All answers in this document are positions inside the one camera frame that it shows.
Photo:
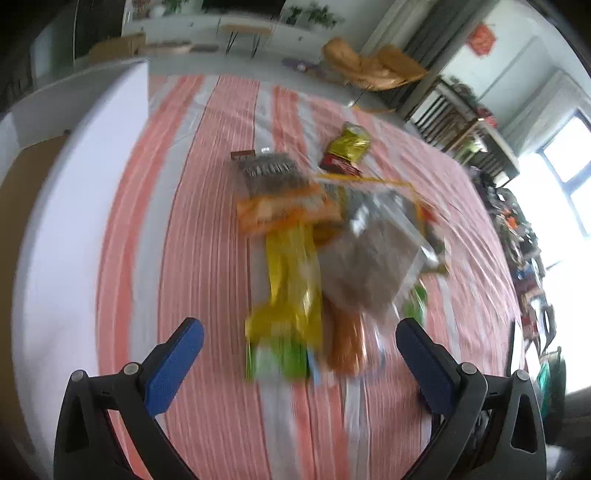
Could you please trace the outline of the orange chicken vacuum pack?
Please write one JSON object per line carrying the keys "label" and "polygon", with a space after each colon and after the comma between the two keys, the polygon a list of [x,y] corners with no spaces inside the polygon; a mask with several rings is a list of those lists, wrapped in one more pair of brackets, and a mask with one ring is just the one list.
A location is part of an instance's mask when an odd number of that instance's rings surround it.
{"label": "orange chicken vacuum pack", "polygon": [[328,298],[324,299],[324,306],[332,327],[327,359],[329,368],[339,375],[360,375],[368,361],[362,313],[342,310]]}

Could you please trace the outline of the clear bag brown cakes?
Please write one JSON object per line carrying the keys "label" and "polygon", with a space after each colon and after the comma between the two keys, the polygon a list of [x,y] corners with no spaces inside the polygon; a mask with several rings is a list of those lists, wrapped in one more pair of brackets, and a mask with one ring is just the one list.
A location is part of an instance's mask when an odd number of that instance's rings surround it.
{"label": "clear bag brown cakes", "polygon": [[322,293],[381,326],[397,323],[422,275],[448,273],[428,206],[396,189],[329,192],[345,201],[345,223],[318,253]]}

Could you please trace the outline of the yellow green snack packet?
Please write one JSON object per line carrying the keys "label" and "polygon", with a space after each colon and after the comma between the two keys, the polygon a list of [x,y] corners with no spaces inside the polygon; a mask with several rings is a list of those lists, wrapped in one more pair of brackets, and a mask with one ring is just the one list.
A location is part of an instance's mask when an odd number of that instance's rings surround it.
{"label": "yellow green snack packet", "polygon": [[247,378],[308,378],[308,355],[322,351],[320,263],[310,225],[266,235],[270,294],[245,321]]}

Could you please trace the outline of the yellow red snack pouch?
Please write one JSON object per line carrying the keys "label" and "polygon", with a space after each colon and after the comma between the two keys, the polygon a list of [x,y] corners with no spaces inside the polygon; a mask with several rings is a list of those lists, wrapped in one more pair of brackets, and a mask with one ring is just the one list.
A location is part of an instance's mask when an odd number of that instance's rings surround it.
{"label": "yellow red snack pouch", "polygon": [[365,128],[346,122],[339,136],[325,149],[320,168],[332,174],[360,177],[359,164],[371,145],[372,137]]}

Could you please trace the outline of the orange grey snack bag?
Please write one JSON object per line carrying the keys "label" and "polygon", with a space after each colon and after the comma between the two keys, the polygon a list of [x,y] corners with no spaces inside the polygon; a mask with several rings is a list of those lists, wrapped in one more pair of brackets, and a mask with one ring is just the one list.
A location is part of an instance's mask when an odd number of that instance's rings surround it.
{"label": "orange grey snack bag", "polygon": [[249,192],[236,205],[238,224],[246,234],[266,235],[298,224],[342,221],[339,203],[286,153],[233,151],[230,161]]}

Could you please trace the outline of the white cardboard storage box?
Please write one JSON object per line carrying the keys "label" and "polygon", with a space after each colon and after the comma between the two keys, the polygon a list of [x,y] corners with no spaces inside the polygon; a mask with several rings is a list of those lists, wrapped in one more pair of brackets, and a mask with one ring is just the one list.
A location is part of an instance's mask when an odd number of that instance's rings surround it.
{"label": "white cardboard storage box", "polygon": [[135,59],[45,86],[1,121],[1,424],[44,470],[71,372],[98,370],[102,245],[147,117]]}

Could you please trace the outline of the dark wooden dining chair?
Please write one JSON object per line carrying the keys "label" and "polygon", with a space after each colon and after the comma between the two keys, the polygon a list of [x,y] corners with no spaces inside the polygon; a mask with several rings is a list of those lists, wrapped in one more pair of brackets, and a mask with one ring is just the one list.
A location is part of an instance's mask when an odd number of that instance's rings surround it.
{"label": "dark wooden dining chair", "polygon": [[408,114],[420,137],[466,167],[503,187],[519,175],[518,159],[497,129],[497,119],[458,81],[437,78]]}

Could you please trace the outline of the orange lounge chair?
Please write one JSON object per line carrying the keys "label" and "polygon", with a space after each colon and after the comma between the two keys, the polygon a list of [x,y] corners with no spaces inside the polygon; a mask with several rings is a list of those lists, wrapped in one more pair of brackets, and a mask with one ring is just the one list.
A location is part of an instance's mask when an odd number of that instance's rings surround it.
{"label": "orange lounge chair", "polygon": [[422,80],[428,71],[394,45],[383,46],[373,56],[356,52],[342,38],[335,37],[322,47],[322,56],[346,83],[365,91],[393,90]]}

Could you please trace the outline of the cardboard box on floor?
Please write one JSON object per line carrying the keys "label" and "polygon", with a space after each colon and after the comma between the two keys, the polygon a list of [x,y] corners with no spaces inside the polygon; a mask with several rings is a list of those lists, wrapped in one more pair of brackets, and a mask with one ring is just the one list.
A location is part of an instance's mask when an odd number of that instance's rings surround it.
{"label": "cardboard box on floor", "polygon": [[146,45],[144,32],[111,38],[96,43],[89,51],[88,61],[95,65],[138,56]]}

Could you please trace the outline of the potted green plant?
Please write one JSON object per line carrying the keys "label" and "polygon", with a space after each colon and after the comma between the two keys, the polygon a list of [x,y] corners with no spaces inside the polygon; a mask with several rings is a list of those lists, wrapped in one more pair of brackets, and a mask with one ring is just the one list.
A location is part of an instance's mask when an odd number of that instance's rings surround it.
{"label": "potted green plant", "polygon": [[284,9],[283,22],[308,30],[332,30],[345,23],[345,18],[329,8],[312,1],[308,6],[290,5]]}

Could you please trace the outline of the white tv cabinet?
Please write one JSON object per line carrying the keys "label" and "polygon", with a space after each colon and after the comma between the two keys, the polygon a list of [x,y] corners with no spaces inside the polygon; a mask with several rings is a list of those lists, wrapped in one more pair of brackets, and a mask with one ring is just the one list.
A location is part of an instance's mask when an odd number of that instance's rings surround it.
{"label": "white tv cabinet", "polygon": [[[363,42],[356,35],[345,29],[308,30],[290,26],[280,21],[263,20],[260,18],[235,14],[198,14],[169,15],[159,18],[127,20],[122,27],[125,35],[144,32],[151,43],[162,41],[189,41],[193,44],[217,44],[225,48],[229,34],[221,30],[221,24],[245,24],[270,27],[273,35],[263,38],[259,49],[264,52],[294,55],[301,58],[318,58],[322,55],[322,47],[329,39],[341,37],[349,45],[360,47]],[[239,35],[232,47],[235,50],[252,48],[252,37]]]}

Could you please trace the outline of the small wooden side table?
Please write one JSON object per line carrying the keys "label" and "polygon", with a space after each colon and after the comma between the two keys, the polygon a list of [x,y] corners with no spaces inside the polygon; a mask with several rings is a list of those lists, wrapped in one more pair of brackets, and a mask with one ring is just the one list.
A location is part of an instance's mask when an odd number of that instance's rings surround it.
{"label": "small wooden side table", "polygon": [[221,24],[221,30],[228,33],[228,42],[225,46],[225,54],[228,54],[239,35],[248,35],[252,37],[252,49],[250,49],[250,56],[256,57],[259,52],[260,43],[263,38],[270,38],[273,35],[273,29],[270,27],[253,26],[245,24]]}

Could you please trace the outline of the red wall decoration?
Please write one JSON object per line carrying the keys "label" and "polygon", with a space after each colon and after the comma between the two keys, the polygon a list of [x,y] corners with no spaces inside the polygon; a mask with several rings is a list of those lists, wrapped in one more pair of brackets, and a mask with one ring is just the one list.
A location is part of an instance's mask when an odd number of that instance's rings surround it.
{"label": "red wall decoration", "polygon": [[478,57],[488,56],[495,46],[497,38],[491,28],[479,23],[467,39],[467,45]]}

